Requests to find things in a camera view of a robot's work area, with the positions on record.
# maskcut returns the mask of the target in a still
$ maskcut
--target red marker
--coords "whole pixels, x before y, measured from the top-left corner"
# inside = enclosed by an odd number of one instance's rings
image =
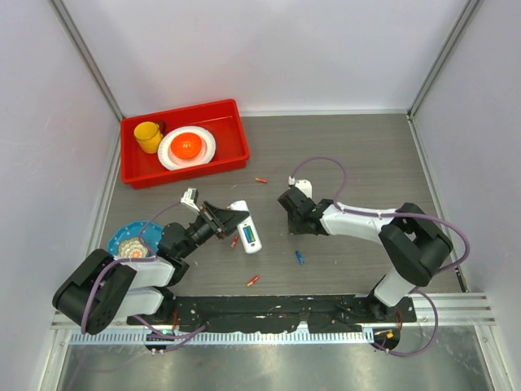
[[[239,241],[239,235],[236,235],[234,237],[234,241],[231,242],[231,248],[235,248],[235,245],[237,244],[238,241]]]
[[[259,276],[256,275],[255,277],[252,278],[252,281],[250,281],[249,283],[246,284],[247,287],[251,287],[254,283],[256,283],[257,281],[259,280]]]

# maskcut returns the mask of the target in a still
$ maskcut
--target blue plate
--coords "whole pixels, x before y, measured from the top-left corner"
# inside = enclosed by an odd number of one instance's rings
[[[130,224],[121,227],[112,238],[108,241],[108,252],[112,255],[117,255],[118,248],[120,243],[123,240],[132,239],[139,235],[139,232],[143,228],[143,226],[147,224],[147,221],[140,220],[136,222],[131,222]],[[146,228],[145,232],[143,232],[143,240],[148,245],[148,247],[153,248],[157,251],[157,244],[161,240],[161,232],[163,231],[163,227],[151,222]]]

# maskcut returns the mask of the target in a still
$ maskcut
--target red tray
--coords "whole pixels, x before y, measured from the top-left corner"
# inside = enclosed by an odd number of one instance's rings
[[[163,121],[166,134],[181,126],[201,126],[215,138],[215,156],[206,165],[170,171],[161,165],[156,154],[143,152],[135,140],[134,128],[144,121]],[[121,122],[121,180],[134,189],[241,169],[249,158],[243,124],[233,99],[133,116]]]

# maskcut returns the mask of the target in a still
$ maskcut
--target orange lid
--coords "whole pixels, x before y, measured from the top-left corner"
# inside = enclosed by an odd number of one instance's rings
[[[179,159],[192,159],[203,149],[203,140],[194,133],[181,133],[170,144],[170,151]]]

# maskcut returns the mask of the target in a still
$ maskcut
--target mug handle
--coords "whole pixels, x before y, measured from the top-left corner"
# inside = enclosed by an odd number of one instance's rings
[[[157,121],[156,124],[160,127],[160,133],[164,134],[166,131],[166,124],[163,121]]]

